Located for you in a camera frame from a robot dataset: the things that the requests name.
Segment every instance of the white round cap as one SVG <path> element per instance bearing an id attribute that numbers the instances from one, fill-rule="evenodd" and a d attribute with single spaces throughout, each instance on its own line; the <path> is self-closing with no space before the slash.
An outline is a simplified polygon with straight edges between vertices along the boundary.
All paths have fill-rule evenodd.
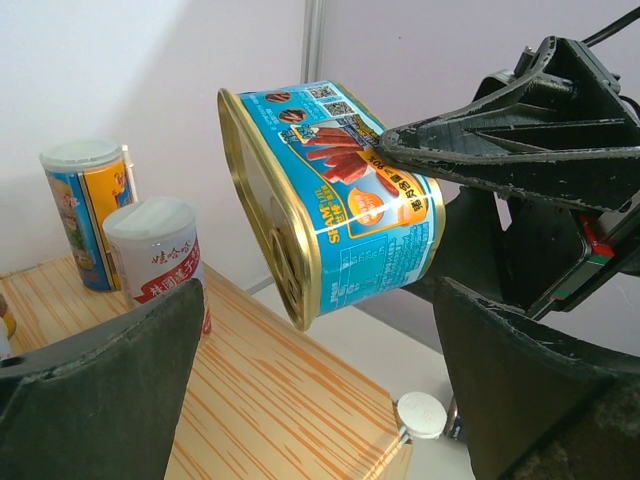
<path id="1" fill-rule="evenodd" d="M 447 423 L 447 412 L 444 406 L 427 393 L 404 394 L 398 400 L 397 409 L 407 432 L 415 438 L 438 438 Z"/>
<path id="2" fill-rule="evenodd" d="M 196 214 L 187 203 L 173 197 L 151 197 L 109 215 L 102 228 L 107 236 L 149 242 L 195 227 Z"/>
<path id="3" fill-rule="evenodd" d="M 122 156 L 122 147 L 106 139 L 78 140 L 49 148 L 40 154 L 45 170 L 54 172 L 81 172 L 99 167 Z"/>

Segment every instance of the white floor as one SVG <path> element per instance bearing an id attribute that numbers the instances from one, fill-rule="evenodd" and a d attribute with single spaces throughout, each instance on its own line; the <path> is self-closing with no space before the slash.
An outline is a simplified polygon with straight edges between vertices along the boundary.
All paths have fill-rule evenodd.
<path id="1" fill-rule="evenodd" d="M 254 298 L 288 318 L 275 285 Z M 451 386 L 444 357 L 357 308 L 316 319 L 309 336 L 387 389 L 394 399 L 411 391 L 429 393 L 447 408 Z M 473 479 L 463 444 L 447 438 L 418 440 L 407 480 Z"/>

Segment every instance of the white stick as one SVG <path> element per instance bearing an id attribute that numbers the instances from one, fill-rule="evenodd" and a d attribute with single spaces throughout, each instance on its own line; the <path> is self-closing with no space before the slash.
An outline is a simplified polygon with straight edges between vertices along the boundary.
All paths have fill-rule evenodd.
<path id="1" fill-rule="evenodd" d="M 136 190 L 136 181 L 133 178 L 133 163 L 131 163 L 131 156 L 129 155 L 128 145 L 122 145 L 122 156 L 124 157 L 124 164 L 127 168 L 127 177 L 129 177 L 129 186 L 131 187 L 131 198 L 134 202 L 137 202 L 138 190 Z"/>

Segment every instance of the red label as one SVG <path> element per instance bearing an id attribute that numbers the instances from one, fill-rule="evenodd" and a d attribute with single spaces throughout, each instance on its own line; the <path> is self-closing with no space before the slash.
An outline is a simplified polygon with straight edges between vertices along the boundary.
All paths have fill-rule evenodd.
<path id="1" fill-rule="evenodd" d="M 138 303 L 146 303 L 158 295 L 162 295 L 167 290 L 176 287 L 185 280 L 190 279 L 199 264 L 200 246 L 198 245 L 198 239 L 196 239 L 193 248 L 182 262 L 173 267 L 167 273 L 164 273 L 142 285 L 140 288 L 140 290 L 142 290 L 142 295 L 134 297 L 135 301 Z"/>

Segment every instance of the blue can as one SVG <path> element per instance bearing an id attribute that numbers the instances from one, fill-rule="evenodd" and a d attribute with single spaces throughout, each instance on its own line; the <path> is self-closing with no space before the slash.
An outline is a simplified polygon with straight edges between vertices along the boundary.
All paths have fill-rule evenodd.
<path id="1" fill-rule="evenodd" d="M 440 188 L 383 161 L 383 125 L 344 87 L 221 90 L 218 108 L 236 190 L 297 328 L 422 277 L 444 230 Z"/>

